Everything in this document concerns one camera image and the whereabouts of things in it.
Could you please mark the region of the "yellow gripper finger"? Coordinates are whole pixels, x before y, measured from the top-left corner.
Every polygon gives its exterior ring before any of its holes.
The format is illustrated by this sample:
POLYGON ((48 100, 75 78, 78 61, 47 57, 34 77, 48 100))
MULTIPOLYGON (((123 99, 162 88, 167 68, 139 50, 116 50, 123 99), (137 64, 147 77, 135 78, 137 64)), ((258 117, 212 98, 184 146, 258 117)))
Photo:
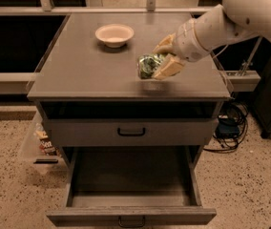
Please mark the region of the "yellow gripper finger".
POLYGON ((167 54, 160 66, 153 73, 152 78, 155 80, 163 80, 181 72, 183 67, 183 61, 179 57, 167 54))
POLYGON ((173 42, 176 35, 174 33, 164 37, 153 49, 153 53, 168 54, 174 53, 173 42))

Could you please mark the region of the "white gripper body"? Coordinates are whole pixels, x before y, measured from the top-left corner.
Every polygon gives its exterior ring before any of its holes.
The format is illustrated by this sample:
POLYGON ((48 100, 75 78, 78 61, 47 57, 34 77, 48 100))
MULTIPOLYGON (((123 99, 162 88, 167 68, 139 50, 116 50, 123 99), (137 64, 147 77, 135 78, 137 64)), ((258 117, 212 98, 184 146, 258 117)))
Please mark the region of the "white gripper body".
POLYGON ((198 20, 191 18, 175 33, 173 53, 182 60, 197 62, 210 53, 199 41, 198 25, 198 20))

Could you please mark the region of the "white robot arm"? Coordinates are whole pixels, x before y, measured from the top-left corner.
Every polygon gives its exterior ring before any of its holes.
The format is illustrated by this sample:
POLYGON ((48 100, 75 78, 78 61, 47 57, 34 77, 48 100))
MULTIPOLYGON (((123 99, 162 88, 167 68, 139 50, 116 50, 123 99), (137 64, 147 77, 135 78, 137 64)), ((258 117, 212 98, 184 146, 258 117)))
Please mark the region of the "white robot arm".
POLYGON ((222 0, 197 19, 183 23, 154 48, 164 61, 153 73, 162 80, 198 62, 220 46, 261 36, 271 43, 271 0, 222 0))

